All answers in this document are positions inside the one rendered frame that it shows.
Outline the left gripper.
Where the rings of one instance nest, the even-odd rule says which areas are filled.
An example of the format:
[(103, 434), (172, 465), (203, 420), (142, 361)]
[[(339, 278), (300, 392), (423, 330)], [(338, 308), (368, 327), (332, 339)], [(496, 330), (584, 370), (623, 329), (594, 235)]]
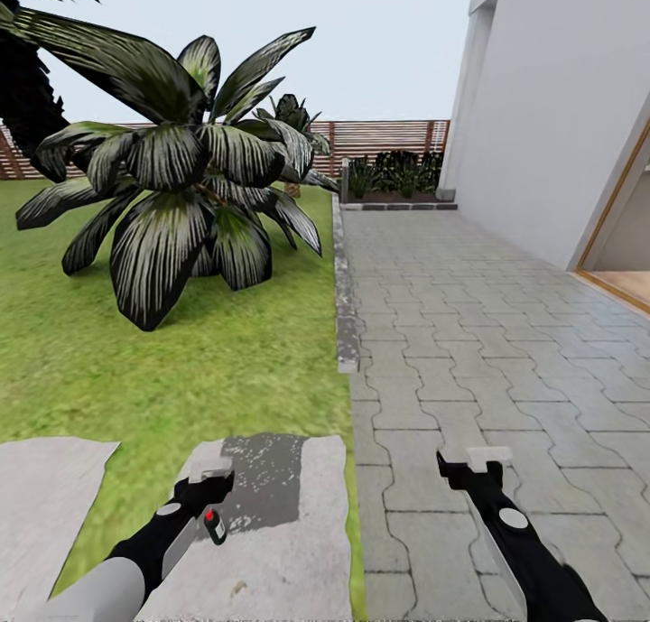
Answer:
[(221, 503), (225, 499), (226, 493), (232, 491), (234, 486), (235, 473), (232, 471), (227, 477), (210, 477), (207, 476), (201, 483), (189, 484), (189, 479), (185, 478), (182, 481), (174, 483), (172, 495), (181, 497), (183, 494), (192, 493), (200, 497), (201, 509), (204, 511), (206, 508), (213, 506), (216, 503)]

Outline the pesticide atomizer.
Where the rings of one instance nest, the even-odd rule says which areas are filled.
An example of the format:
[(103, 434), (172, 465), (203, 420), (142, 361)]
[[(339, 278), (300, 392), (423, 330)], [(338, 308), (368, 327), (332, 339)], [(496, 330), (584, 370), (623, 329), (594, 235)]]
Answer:
[(207, 531), (209, 531), (210, 538), (215, 545), (221, 545), (225, 540), (227, 540), (227, 532), (225, 531), (223, 521), (221, 520), (218, 511), (211, 510), (210, 518), (208, 519), (206, 516), (203, 519), (203, 523), (205, 524)]

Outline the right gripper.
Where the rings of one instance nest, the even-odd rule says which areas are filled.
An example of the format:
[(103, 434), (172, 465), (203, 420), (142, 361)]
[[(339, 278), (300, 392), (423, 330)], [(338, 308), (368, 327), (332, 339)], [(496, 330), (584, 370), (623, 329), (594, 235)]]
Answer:
[(450, 489), (467, 491), (474, 502), (474, 496), (483, 487), (503, 488), (503, 469), (499, 462), (487, 462), (487, 473), (472, 473), (467, 468), (467, 462), (446, 462), (439, 451), (436, 451), (440, 474), (449, 480)]

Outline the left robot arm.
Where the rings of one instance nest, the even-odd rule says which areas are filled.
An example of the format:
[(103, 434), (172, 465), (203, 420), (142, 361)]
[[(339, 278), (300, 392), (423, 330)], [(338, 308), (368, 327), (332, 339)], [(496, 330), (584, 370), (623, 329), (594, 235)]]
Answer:
[(234, 471), (227, 477), (208, 478), (206, 473), (230, 467), (230, 458), (194, 460), (189, 478), (174, 483), (172, 497), (156, 509), (149, 524), (117, 543), (60, 596), (16, 622), (134, 622), (149, 594), (189, 549), (200, 514), (232, 491)]

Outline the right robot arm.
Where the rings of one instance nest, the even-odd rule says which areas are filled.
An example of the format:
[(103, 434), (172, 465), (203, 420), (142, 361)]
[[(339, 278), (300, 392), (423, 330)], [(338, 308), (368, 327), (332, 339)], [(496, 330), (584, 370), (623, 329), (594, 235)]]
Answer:
[(463, 463), (436, 454), (450, 489), (467, 491), (474, 502), (488, 552), (528, 622), (607, 622), (579, 574), (553, 558), (530, 519), (501, 491), (501, 463), (512, 459), (510, 448), (468, 448)]

